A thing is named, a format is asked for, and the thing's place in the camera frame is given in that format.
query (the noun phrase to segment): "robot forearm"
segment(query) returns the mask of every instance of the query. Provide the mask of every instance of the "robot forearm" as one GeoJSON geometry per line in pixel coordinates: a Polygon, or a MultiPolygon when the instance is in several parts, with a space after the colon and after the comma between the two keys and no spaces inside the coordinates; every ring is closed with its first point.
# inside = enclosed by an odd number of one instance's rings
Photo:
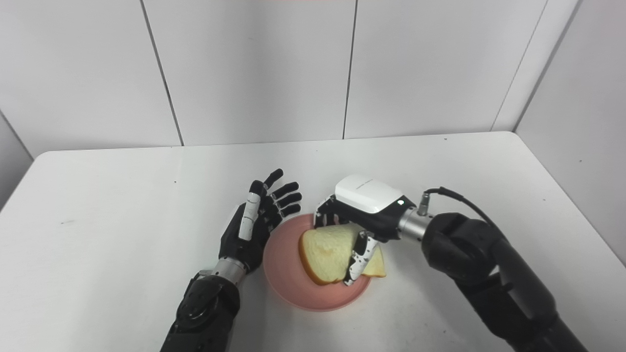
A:
{"type": "Polygon", "coordinates": [[[161,352],[223,352],[240,299],[228,279],[198,273],[187,286],[161,352]]]}

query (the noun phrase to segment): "bread slice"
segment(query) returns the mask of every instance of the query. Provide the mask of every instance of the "bread slice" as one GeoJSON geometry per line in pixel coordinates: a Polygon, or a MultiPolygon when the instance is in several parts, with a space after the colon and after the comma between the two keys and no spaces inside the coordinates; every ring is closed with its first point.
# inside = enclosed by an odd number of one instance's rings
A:
{"type": "MultiPolygon", "coordinates": [[[[308,230],[300,236],[300,259],[313,282],[321,286],[344,279],[352,248],[361,230],[363,228],[357,224],[333,225],[308,230]]],[[[363,275],[387,276],[380,246],[376,247],[363,275]]]]}

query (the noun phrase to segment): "black joint actuator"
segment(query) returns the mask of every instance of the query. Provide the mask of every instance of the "black joint actuator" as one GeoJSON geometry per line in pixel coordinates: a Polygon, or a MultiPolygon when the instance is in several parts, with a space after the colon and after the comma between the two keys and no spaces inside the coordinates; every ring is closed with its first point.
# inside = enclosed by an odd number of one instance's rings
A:
{"type": "Polygon", "coordinates": [[[491,246],[502,239],[497,229],[459,213],[435,216],[424,233],[428,265],[468,284],[486,279],[496,266],[491,246]]]}

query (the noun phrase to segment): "pink bowl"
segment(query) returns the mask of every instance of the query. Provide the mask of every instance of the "pink bowl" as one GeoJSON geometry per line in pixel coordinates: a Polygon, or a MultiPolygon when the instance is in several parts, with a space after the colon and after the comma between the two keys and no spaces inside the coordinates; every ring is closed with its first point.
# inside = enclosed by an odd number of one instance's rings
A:
{"type": "Polygon", "coordinates": [[[313,215],[304,214],[280,225],[270,236],[263,254],[263,268],[270,287],[285,301],[308,311],[332,311],[357,299],[369,285],[361,276],[352,286],[342,282],[318,286],[302,267],[300,236],[313,228],[313,215]]]}

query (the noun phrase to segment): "cable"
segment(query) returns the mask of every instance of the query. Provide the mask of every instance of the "cable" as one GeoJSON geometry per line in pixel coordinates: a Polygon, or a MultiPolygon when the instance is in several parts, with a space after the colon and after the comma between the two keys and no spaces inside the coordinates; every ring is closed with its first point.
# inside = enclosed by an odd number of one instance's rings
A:
{"type": "Polygon", "coordinates": [[[426,191],[424,191],[424,195],[428,195],[428,194],[440,194],[440,195],[444,195],[446,197],[452,198],[454,200],[458,200],[459,202],[467,205],[468,207],[471,208],[471,210],[475,211],[476,214],[478,214],[480,217],[483,218],[483,220],[491,227],[493,227],[494,229],[498,230],[499,232],[500,229],[498,228],[498,226],[496,226],[496,224],[487,216],[487,214],[485,214],[485,212],[483,212],[482,210],[480,210],[479,207],[477,207],[474,203],[470,202],[467,198],[463,197],[463,195],[456,193],[453,190],[449,190],[445,187],[439,187],[438,189],[428,189],[426,191]]]}

